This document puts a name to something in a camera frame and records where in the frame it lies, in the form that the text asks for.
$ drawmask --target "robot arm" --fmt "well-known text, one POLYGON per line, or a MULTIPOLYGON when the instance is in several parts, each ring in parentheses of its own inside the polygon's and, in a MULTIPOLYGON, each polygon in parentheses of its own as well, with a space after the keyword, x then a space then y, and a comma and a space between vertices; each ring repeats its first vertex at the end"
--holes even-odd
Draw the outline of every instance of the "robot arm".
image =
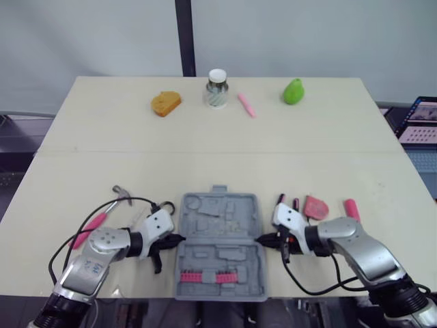
POLYGON ((353 218, 310 226, 299 212, 279 203, 272 222, 279 229, 279 247, 306 255, 343 255, 392 327, 437 327, 436 304, 420 292, 393 254, 353 218), (287 238, 294 242, 285 242, 287 238))
POLYGON ((138 232, 98 228, 88 237, 81 255, 62 273, 33 327, 77 328, 94 302, 112 262, 151 256, 155 273, 160 272, 159 250, 175 247, 184 240, 170 234, 174 226, 169 213, 160 209, 149 216, 138 232))

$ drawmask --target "black cable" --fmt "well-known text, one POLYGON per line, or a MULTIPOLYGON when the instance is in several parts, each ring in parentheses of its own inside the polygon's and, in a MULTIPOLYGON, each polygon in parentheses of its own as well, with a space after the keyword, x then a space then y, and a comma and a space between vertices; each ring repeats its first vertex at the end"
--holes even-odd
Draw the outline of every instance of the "black cable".
MULTIPOLYGON (((337 276, 337 282, 340 284, 341 283, 341 274, 340 274, 339 263, 338 263, 337 259, 335 258, 335 256, 333 254, 331 254, 330 257, 333 259, 333 262, 334 262, 334 265, 335 265, 335 273, 336 273, 336 276, 337 276)), ((364 292, 364 291, 367 291, 366 287, 357 287, 357 288, 355 288, 355 287, 347 287, 345 284, 342 284, 341 287, 344 290, 347 290, 349 292, 364 292)))
POLYGON ((159 204, 159 207, 163 208, 164 206, 167 206, 167 205, 169 205, 171 207, 170 215, 175 214, 175 211, 176 211, 175 204, 173 204, 172 202, 170 202, 168 200, 163 202, 163 203, 161 203, 161 204, 159 204))
MULTIPOLYGON (((91 232, 94 229, 88 229, 88 230, 83 230, 81 231, 81 234, 84 232, 91 232)), ((60 248, 57 249, 57 251, 53 254, 52 258, 50 259, 50 261, 48 261, 48 273, 50 273, 50 277, 52 278, 53 284, 55 285, 57 283, 57 279, 56 279, 56 275, 55 272, 53 271, 53 261, 56 259, 56 257, 58 256, 58 254, 61 252, 61 250, 74 238, 74 236, 76 236, 75 234, 73 234, 69 239, 67 239, 60 248)))
POLYGON ((431 289, 429 289, 429 287, 421 285, 421 284, 416 284, 417 288, 423 289, 425 292, 424 294, 431 294, 431 289))
POLYGON ((85 227, 85 225, 87 224, 87 222, 88 222, 88 221, 89 221, 89 220, 90 220, 90 219, 91 219, 91 218, 92 218, 92 217, 93 217, 93 216, 94 216, 94 215, 95 215, 99 210, 101 210, 101 209, 104 208, 105 206, 107 206, 107 205, 109 205, 109 204, 112 204, 112 203, 114 203, 114 202, 122 201, 122 200, 141 200, 141 201, 143 201, 143 202, 147 202, 147 203, 149 203, 149 204, 152 206, 152 212, 158 208, 158 205, 157 205, 155 202, 153 202, 153 201, 151 201, 151 200, 148 200, 147 198, 142 198, 142 197, 121 197, 121 198, 117 198, 117 199, 115 199, 115 200, 110 200, 109 202, 106 202, 106 203, 100 205, 100 206, 97 207, 95 210, 93 210, 93 211, 91 212, 91 214, 89 214, 85 220, 83 220, 83 223, 81 224, 81 226, 80 226, 79 229, 77 230, 76 234, 74 235, 73 241, 70 243, 70 246, 69 246, 69 248, 68 248, 67 255, 66 255, 66 259, 64 260, 64 266, 63 266, 62 270, 65 270, 65 269, 67 268, 67 266, 68 266, 68 261, 70 260, 70 255, 71 255, 71 252, 72 252, 72 250, 73 250, 73 245, 76 243, 76 239, 77 239, 77 237, 79 236, 79 234, 81 233, 83 227, 85 227))
POLYGON ((334 289, 337 289, 338 287, 342 287, 344 284, 348 284, 350 282, 354 282, 355 280, 358 280, 357 277, 349 278, 349 279, 346 279, 342 282, 339 282, 338 284, 332 285, 331 287, 329 287, 327 289, 321 290, 319 292, 311 292, 311 291, 307 290, 304 286, 302 286, 300 284, 300 282, 296 279, 296 277, 294 277, 293 273, 290 271, 287 263, 285 262, 285 252, 284 252, 283 245, 281 246, 281 259, 282 259, 282 264, 283 264, 285 270, 287 271, 287 273, 291 277, 291 279, 294 281, 294 283, 297 285, 297 287, 299 287, 300 290, 303 291, 305 294, 308 294, 311 296, 320 296, 320 295, 326 294, 334 289))

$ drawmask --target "green pear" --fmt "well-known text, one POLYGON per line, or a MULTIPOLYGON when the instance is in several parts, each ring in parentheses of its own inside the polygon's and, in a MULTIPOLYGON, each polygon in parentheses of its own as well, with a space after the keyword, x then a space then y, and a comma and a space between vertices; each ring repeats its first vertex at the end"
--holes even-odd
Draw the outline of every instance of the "green pear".
POLYGON ((294 79, 284 90, 284 101, 289 105, 294 105, 303 98, 304 93, 305 89, 303 88, 302 81, 294 79))

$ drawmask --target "pink marker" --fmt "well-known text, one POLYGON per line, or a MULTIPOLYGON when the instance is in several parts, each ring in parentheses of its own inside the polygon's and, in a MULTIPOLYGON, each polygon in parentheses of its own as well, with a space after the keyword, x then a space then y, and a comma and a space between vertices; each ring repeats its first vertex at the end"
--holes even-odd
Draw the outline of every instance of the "pink marker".
POLYGON ((246 99, 246 96, 244 94, 238 94, 238 99, 240 99, 241 103, 243 104, 244 109, 246 109, 247 113, 252 118, 256 118, 255 111, 253 110, 252 106, 249 104, 249 102, 246 99))
POLYGON ((344 201, 344 209, 346 210, 346 215, 353 217, 358 222, 361 222, 360 213, 358 212, 358 207, 353 199, 344 201))

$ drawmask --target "pink handle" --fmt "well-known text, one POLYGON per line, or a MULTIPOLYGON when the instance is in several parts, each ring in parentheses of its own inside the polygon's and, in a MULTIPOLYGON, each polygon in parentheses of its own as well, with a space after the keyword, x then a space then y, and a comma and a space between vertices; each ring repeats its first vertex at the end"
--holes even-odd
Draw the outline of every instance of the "pink handle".
POLYGON ((353 217, 358 222, 361 222, 360 213, 358 212, 358 207, 356 206, 356 202, 354 200, 345 200, 344 208, 347 216, 353 217))
POLYGON ((253 118, 256 118, 255 111, 253 110, 252 106, 249 104, 249 102, 246 99, 246 96, 244 94, 238 94, 238 99, 240 99, 241 103, 243 104, 244 108, 246 109, 247 113, 253 118))
MULTIPOLYGON (((88 230, 88 229, 96 229, 100 227, 103 221, 107 218, 107 216, 108 215, 106 213, 100 213, 91 222, 89 222, 83 229, 88 230)), ((91 234, 91 232, 84 232, 78 235, 76 242, 73 245, 73 249, 78 249, 82 245, 82 243, 87 240, 89 234, 91 234)))

